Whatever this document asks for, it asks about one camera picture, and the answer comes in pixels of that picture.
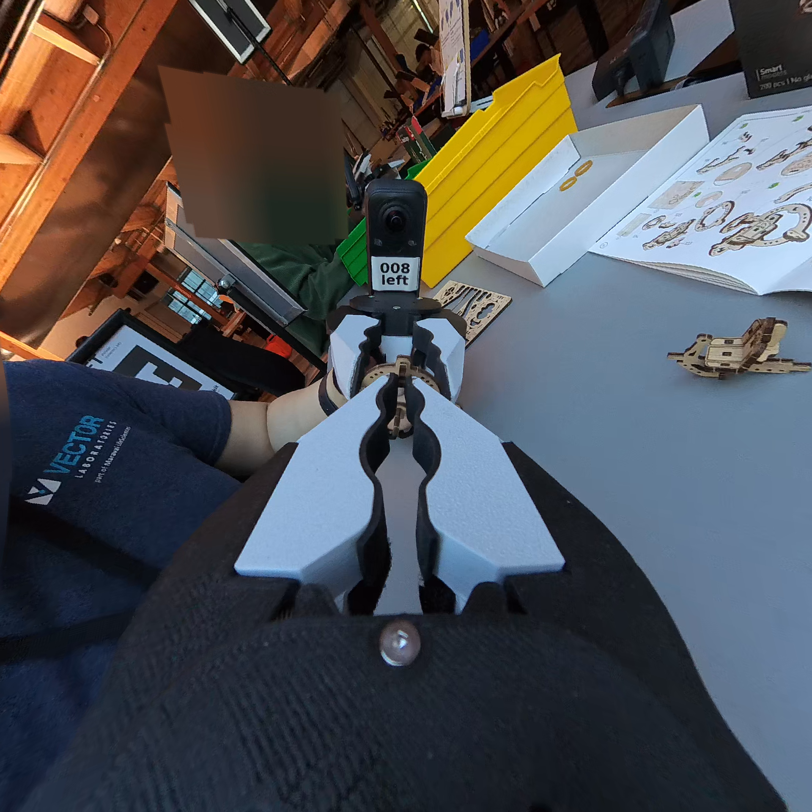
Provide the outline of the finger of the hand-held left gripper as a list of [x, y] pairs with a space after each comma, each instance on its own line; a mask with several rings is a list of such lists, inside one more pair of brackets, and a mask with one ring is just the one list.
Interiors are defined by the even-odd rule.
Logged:
[[345, 314], [332, 331], [330, 360], [337, 386], [348, 400], [360, 391], [362, 379], [380, 344], [380, 319], [365, 314]]
[[464, 374], [466, 346], [462, 318], [426, 318], [412, 328], [412, 350], [418, 366], [428, 370], [442, 395], [457, 401]]

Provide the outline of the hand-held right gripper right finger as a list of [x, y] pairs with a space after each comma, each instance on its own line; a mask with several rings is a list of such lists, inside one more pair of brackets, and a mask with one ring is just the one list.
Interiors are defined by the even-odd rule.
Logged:
[[411, 382], [424, 614], [459, 612], [482, 583], [565, 563], [502, 441], [421, 380]]

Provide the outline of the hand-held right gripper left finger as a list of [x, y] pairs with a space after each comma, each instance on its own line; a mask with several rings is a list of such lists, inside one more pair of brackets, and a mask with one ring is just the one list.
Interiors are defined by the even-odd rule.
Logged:
[[350, 614], [373, 614], [391, 567], [376, 476], [390, 452], [391, 419], [389, 375], [303, 436], [236, 572], [323, 586], [346, 597]]

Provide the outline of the wooden ring part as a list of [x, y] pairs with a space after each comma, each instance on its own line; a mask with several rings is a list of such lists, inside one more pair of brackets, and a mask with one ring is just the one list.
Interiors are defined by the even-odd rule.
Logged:
[[[373, 368], [371, 368], [366, 373], [366, 375], [363, 377], [363, 379], [361, 380], [360, 390], [362, 391], [362, 390], [366, 389], [367, 387], [371, 386], [378, 379], [387, 379], [389, 377], [389, 375], [391, 375], [391, 374], [396, 375], [394, 373], [394, 363], [395, 362], [383, 363], [383, 364], [376, 365]], [[399, 379], [398, 378], [397, 396], [398, 396], [399, 389], [402, 388], [402, 389], [405, 390], [405, 382], [407, 380], [410, 380], [410, 379], [421, 380], [425, 384], [427, 384], [429, 387], [431, 387], [434, 391], [440, 392], [439, 385], [433, 379], [432, 375], [429, 372], [427, 372], [426, 370], [423, 370], [421, 368], [417, 368], [417, 367], [414, 367], [413, 365], [411, 365], [411, 376], [408, 377], [407, 379]]]

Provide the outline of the punched plywood sheet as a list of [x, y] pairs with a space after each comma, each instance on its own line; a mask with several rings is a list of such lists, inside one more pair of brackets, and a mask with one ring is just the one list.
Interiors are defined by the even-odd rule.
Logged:
[[469, 347], [512, 302], [510, 296], [456, 281], [449, 281], [443, 285], [433, 295], [433, 299], [438, 300], [444, 309], [450, 310], [464, 320], [466, 347]]

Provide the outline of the person's left forearm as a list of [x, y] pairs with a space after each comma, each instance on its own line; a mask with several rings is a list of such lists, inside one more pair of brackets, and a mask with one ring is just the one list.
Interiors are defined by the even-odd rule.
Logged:
[[238, 478], [257, 472], [326, 418], [317, 382], [270, 403], [230, 401], [229, 406], [228, 441], [215, 466]]

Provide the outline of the green plastic bin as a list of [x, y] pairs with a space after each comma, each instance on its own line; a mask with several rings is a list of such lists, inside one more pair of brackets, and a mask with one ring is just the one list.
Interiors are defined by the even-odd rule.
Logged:
[[339, 255], [352, 281], [363, 286], [368, 283], [368, 251], [365, 233], [348, 236], [338, 247]]

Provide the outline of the yellow plastic bin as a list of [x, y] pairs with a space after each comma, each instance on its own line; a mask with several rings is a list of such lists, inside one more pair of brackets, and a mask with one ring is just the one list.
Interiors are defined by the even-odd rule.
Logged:
[[564, 137], [576, 132], [560, 56], [493, 93], [417, 175], [428, 194], [422, 281], [436, 287], [472, 248], [466, 240]]

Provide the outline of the framed marker sign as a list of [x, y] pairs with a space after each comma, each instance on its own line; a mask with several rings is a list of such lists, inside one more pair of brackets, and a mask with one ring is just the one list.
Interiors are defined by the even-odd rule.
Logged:
[[107, 318], [66, 360], [178, 390], [214, 391], [229, 401], [239, 392], [128, 309]]

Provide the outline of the assembly booklet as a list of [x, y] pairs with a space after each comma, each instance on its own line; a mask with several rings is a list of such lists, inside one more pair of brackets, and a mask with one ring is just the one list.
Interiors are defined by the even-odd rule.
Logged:
[[743, 115], [593, 253], [757, 296], [811, 291], [811, 107]]

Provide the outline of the white cardboard box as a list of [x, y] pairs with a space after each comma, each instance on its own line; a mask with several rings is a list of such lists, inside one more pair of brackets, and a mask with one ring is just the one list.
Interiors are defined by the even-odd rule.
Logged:
[[544, 287], [708, 143], [701, 105], [575, 132], [466, 239], [480, 258]]

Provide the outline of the small wooden subassembly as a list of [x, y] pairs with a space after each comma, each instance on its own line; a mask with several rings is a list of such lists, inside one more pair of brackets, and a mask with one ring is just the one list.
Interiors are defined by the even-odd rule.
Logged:
[[809, 362], [778, 357], [787, 322], [776, 318], [755, 320], [741, 337], [724, 338], [699, 334], [683, 352], [667, 358], [700, 377], [725, 379], [742, 373], [806, 373]]

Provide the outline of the black device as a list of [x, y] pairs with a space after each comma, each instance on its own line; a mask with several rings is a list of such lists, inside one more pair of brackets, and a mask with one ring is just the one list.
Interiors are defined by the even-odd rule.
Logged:
[[611, 93], [623, 96], [632, 78], [643, 92], [663, 85], [674, 44], [668, 1], [645, 1], [635, 25], [597, 61], [592, 80], [595, 99]]

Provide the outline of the black product box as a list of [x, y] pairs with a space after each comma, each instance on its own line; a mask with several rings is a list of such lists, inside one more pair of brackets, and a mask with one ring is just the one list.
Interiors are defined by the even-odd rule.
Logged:
[[749, 98], [809, 88], [811, 2], [728, 4]]

